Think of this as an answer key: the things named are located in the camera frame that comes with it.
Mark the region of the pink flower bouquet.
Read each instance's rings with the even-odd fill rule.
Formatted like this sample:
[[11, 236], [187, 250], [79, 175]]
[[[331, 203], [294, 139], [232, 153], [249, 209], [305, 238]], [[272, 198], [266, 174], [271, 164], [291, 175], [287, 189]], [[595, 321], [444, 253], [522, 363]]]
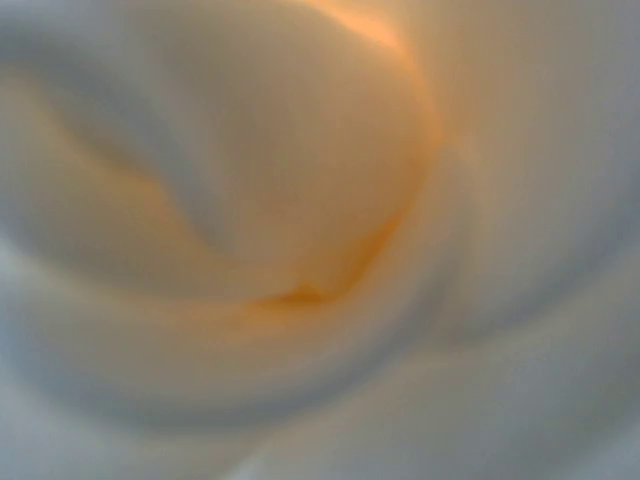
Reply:
[[635, 1], [5, 1], [5, 479], [635, 479]]

